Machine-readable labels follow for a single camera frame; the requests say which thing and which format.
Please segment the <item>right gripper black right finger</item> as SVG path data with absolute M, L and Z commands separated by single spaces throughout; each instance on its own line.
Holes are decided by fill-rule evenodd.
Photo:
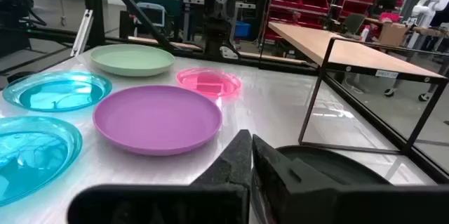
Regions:
M 449 224 L 449 185 L 393 185 L 344 155 L 253 136 L 260 224 Z

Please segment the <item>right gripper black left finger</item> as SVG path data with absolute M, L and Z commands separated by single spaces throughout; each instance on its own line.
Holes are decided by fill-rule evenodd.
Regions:
M 67 210 L 68 224 L 248 224 L 252 136 L 240 130 L 190 185 L 96 185 Z

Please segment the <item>transparent pink plate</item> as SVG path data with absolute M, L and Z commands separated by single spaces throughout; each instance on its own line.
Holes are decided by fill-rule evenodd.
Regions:
M 223 97 L 237 93 L 241 80 L 223 70 L 196 67 L 180 70 L 176 74 L 179 86 L 210 97 Z

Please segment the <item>purple plate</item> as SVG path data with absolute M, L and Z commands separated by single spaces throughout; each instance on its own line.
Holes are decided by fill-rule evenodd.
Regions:
M 195 150 L 214 139 L 222 113 L 209 98 L 185 88 L 138 86 L 100 101 L 93 124 L 121 149 L 168 156 Z

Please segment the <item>transparent teal plate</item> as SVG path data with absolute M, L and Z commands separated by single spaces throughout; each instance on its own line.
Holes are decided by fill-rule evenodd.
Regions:
M 107 78 L 90 72 L 40 72 L 12 81 L 4 100 L 35 112 L 71 112 L 97 104 L 112 91 Z
M 61 119 L 0 118 L 0 206 L 52 183 L 75 161 L 82 145 L 78 128 Z

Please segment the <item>blue storage bin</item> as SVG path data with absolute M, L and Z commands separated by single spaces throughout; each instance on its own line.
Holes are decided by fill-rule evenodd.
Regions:
M 234 30 L 235 38 L 248 38 L 250 36 L 251 25 L 247 22 L 237 21 Z

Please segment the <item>light blue framed monitor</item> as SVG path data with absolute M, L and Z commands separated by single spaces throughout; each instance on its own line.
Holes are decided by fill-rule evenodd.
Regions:
M 155 27 L 165 27 L 166 10 L 162 5 L 138 2 L 137 7 L 143 11 Z

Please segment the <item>light green plate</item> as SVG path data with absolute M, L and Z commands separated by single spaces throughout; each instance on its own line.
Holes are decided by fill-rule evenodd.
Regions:
M 174 64 L 174 56 L 160 48 L 115 44 L 96 47 L 91 61 L 97 68 L 119 76 L 150 77 L 167 72 Z

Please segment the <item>grey office chair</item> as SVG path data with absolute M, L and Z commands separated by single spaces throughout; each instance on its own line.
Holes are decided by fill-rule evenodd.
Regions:
M 342 23 L 341 33 L 344 35 L 357 34 L 366 16 L 359 13 L 350 13 Z

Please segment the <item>cardboard box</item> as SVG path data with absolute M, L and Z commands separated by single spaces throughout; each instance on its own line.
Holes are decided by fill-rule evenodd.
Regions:
M 400 46 L 407 31 L 408 28 L 405 25 L 385 22 L 382 24 L 378 41 L 383 45 Z

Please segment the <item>black metal table frame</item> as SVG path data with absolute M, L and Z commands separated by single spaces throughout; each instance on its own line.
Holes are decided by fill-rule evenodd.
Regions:
M 145 40 L 131 40 L 122 38 L 105 37 L 105 33 L 100 32 L 99 37 L 96 37 L 97 33 L 94 32 L 94 37 L 91 39 L 89 36 L 87 38 L 87 44 L 89 49 L 93 49 L 97 46 L 102 45 L 117 45 L 117 44 L 134 44 L 142 45 L 154 48 L 165 48 L 161 44 L 152 43 L 153 41 Z M 0 27 L 0 34 L 10 34 L 15 36 L 27 37 L 29 39 L 41 39 L 48 40 L 58 43 L 62 46 L 69 48 L 69 45 L 74 45 L 75 43 L 75 31 L 67 31 L 61 29 L 51 29 L 44 27 L 26 27 L 26 28 L 12 28 L 12 27 Z M 349 91 L 343 89 L 343 87 L 337 84 L 337 81 L 327 74 L 321 76 L 321 66 L 313 66 L 308 62 L 290 62 L 282 60 L 281 58 L 268 59 L 263 58 L 262 55 L 239 55 L 239 59 L 226 59 L 226 58 L 211 58 L 206 55 L 200 54 L 200 48 L 186 48 L 185 45 L 172 45 L 174 50 L 171 52 L 175 57 L 178 58 L 189 58 L 200 61 L 210 61 L 219 62 L 226 65 L 240 65 L 258 68 L 260 70 L 268 70 L 272 72 L 285 72 L 291 74 L 307 75 L 318 77 L 321 82 L 326 83 L 339 97 L 343 98 L 352 108 L 354 108 L 367 122 L 374 126 L 374 128 L 379 131 L 394 147 L 399 150 L 381 150 L 369 147 L 354 147 L 349 145 L 335 145 L 335 144 L 321 144 L 321 143 L 309 143 L 306 142 L 304 145 L 315 146 L 315 147 L 325 147 L 332 150 L 344 150 L 350 152 L 361 152 L 369 154 L 393 154 L 393 155 L 403 155 L 408 157 L 412 162 L 414 162 L 419 168 L 421 168 L 430 178 L 432 178 L 437 183 L 449 184 L 449 171 L 445 171 L 439 164 L 427 156 L 423 151 L 419 150 L 417 147 L 413 147 L 410 139 L 405 139 L 396 129 L 388 126 L 385 121 L 380 119 L 372 110 L 366 108 L 360 101 L 357 101 Z M 37 59 L 32 59 L 16 66 L 12 66 L 0 71 L 1 75 L 6 75 L 6 73 L 16 70 L 17 68 L 24 67 L 31 63 L 43 60 L 44 58 L 52 56 L 51 53 L 41 56 Z M 424 110 L 424 114 L 420 117 L 417 123 L 416 129 L 419 126 L 424 126 L 424 118 L 427 120 L 431 114 L 431 110 L 436 106 L 437 100 L 431 98 L 431 102 L 427 105 Z

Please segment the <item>wooden shelf with black frame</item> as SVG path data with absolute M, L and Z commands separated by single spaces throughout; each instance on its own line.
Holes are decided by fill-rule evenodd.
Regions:
M 275 31 L 319 66 L 319 76 L 310 100 L 310 107 L 313 107 L 321 81 L 326 76 L 327 71 L 348 72 L 437 85 L 434 95 L 423 111 L 409 139 L 401 148 L 403 153 L 412 149 L 429 115 L 449 82 L 447 77 L 378 51 L 379 48 L 389 49 L 389 46 L 366 43 L 355 39 L 345 39 L 339 34 L 329 31 L 280 22 L 269 22 L 268 28 Z

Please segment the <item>white metal bracket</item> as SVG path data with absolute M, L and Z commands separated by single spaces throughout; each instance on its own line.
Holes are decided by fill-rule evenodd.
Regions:
M 70 53 L 71 57 L 76 57 L 80 53 L 84 52 L 91 31 L 93 19 L 93 10 L 86 9 L 79 25 L 76 39 L 73 43 L 73 47 Z

